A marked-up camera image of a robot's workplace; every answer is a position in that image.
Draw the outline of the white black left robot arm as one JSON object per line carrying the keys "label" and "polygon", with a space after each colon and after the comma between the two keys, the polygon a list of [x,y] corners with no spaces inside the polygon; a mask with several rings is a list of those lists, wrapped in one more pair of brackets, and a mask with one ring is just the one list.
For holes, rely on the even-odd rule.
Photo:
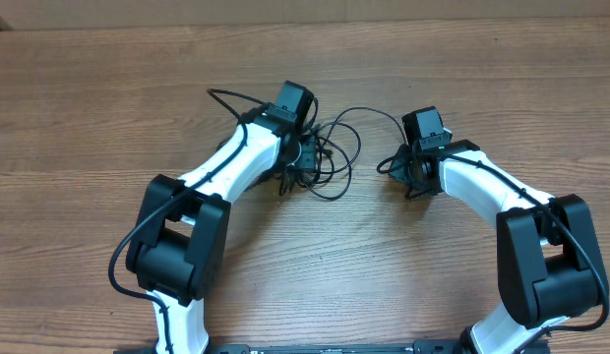
{"label": "white black left robot arm", "polygon": [[201,166],[147,185],[134,229],[120,244],[139,297],[152,302],[151,353],[208,353],[204,299],[221,266],[230,211],[263,174],[304,155],[303,125],[315,96],[285,82],[274,102],[237,114],[237,126]]}

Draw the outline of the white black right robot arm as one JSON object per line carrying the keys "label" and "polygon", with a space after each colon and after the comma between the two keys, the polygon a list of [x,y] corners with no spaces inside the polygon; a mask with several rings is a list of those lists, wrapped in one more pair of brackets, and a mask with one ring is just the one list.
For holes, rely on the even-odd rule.
{"label": "white black right robot arm", "polygon": [[479,146],[454,141],[434,106],[401,119],[404,142],[387,175],[409,200],[446,194],[496,231],[500,302],[435,353],[546,353],[545,336],[589,332],[610,315],[609,284],[591,213],[577,195],[554,197],[494,164]]}

